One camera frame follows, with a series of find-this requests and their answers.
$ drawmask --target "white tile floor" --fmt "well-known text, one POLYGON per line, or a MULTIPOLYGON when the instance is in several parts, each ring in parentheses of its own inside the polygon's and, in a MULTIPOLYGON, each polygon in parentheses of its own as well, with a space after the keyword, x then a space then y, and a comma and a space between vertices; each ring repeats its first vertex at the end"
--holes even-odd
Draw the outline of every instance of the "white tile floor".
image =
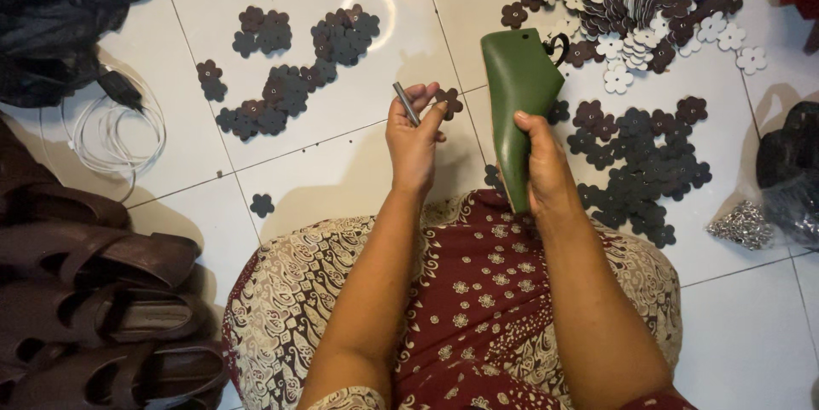
MULTIPOLYGON (((495 155, 477 41, 501 29, 500 7, 513 1, 146 0, 134 6, 125 27, 107 34, 100 46, 103 57, 124 63, 148 84, 168 125, 166 151, 139 177, 126 202, 136 230, 196 239, 203 248, 202 293, 219 313, 260 239, 324 218, 378 210, 391 178, 383 121, 395 80, 405 85, 438 80, 466 92, 465 110, 445 125, 450 140, 437 159, 431 198, 481 187, 484 163, 494 163, 495 155), (221 107, 259 98, 273 65, 312 62, 309 28, 325 12, 353 3, 382 20, 382 35, 358 66, 340 69, 338 81, 312 94, 310 110, 277 137, 241 143, 219 131, 213 116, 221 107), (237 15, 247 5, 289 13, 289 51, 245 60, 231 49, 237 15), (201 94, 194 65, 206 59, 224 70, 229 87, 224 103, 209 104, 201 94), (260 219, 247 207, 254 194, 265 193, 276 211, 260 219)), ((546 35, 556 18, 555 12, 541 11, 526 25, 546 35)), ((661 202, 678 240, 665 253, 684 286, 685 344, 676 383, 701 408, 809 409, 809 389, 819 375, 819 257, 796 256, 806 252, 801 248, 741 251, 708 237, 702 227, 737 195, 756 194, 757 133, 779 128, 796 102, 819 97, 819 54, 809 58, 801 52, 810 25, 793 7, 745 0, 737 22, 748 31, 746 44, 767 50, 768 68, 755 76, 743 76, 732 54, 708 44, 692 58, 678 58, 668 73, 637 79, 625 95, 603 90, 600 65, 564 67, 561 99, 571 111, 579 101, 600 99, 615 115, 630 106, 673 111, 689 94, 709 102, 709 119, 695 126, 691 141, 697 158, 711 165, 713 181, 681 203, 661 202)), ((67 100, 70 126, 100 94, 92 86, 67 100)), ((43 111, 41 142, 36 111, 0 109, 11 115, 12 129, 36 159, 50 164, 67 185, 113 198, 127 190, 125 181, 89 173, 77 162, 58 110, 43 111)), ((572 127, 556 130, 565 137, 572 127)), ((135 133, 135 140, 147 137, 135 133)), ((570 156, 570 164, 578 183, 602 185, 607 178, 578 156, 570 156)), ((240 405, 229 390, 220 408, 240 405)))

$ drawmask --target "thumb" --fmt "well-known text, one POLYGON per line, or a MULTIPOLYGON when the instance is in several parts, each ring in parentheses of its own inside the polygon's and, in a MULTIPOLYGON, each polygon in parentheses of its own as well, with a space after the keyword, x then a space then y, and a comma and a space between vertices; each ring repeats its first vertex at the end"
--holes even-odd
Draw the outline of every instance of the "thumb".
POLYGON ((434 137, 438 132, 438 129, 441 127, 441 122, 444 121, 446 107, 448 104, 449 103, 447 101, 437 103, 432 109, 429 110, 429 112, 427 112, 427 114, 424 116, 424 120, 421 121, 421 126, 419 128, 430 138, 434 137))
POLYGON ((521 131, 529 135, 534 148, 547 148, 552 133, 543 116, 533 116, 523 111, 515 111, 514 122, 521 131))

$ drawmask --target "lap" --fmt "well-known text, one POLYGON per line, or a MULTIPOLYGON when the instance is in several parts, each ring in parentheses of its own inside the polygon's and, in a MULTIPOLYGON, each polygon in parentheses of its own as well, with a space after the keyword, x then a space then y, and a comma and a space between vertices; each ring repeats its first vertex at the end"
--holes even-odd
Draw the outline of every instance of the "lap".
MULTIPOLYGON (((223 325, 229 369, 246 407, 295 408, 333 303, 374 220, 323 221, 270 241, 246 265, 223 325)), ((677 273, 652 245, 595 227, 621 287, 676 365, 677 273)), ((429 398, 418 392, 428 376, 468 363, 476 373, 502 373, 570 407, 543 250, 527 218, 513 216, 493 191, 477 191, 425 207, 418 238, 422 250, 396 362, 396 394, 418 403, 429 398)), ((459 375, 442 398, 457 390, 459 375)), ((487 398, 503 399, 500 394, 487 398)))

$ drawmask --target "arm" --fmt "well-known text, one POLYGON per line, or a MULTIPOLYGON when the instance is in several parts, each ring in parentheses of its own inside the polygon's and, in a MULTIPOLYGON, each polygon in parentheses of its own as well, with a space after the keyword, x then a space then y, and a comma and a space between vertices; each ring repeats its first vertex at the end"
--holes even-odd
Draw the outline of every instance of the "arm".
POLYGON ((563 148, 543 117, 518 111, 515 123, 531 138, 529 203, 543 238, 572 401, 597 410, 655 392, 679 396, 659 346, 609 267, 563 148))
MULTIPOLYGON (((406 90, 420 112, 439 88, 406 90)), ((307 373, 299 410, 337 390, 368 386, 390 406, 390 372, 415 266, 415 235, 424 199, 433 185, 436 143, 446 105, 438 104, 414 127, 394 99, 386 122, 392 158, 392 190, 367 244, 347 276, 333 315, 307 373)))

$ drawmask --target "forearm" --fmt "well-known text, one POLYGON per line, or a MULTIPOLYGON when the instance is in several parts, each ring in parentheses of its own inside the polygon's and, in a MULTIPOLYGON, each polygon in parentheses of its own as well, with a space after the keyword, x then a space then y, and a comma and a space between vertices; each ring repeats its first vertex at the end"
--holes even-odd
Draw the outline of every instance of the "forearm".
POLYGON ((390 369, 415 265, 423 199, 391 192, 333 307, 313 357, 302 404, 346 386, 366 385, 390 398, 390 369))
POLYGON ((623 293, 579 202, 539 217, 555 334, 578 408, 618 408, 670 389, 671 373, 644 321, 623 293))

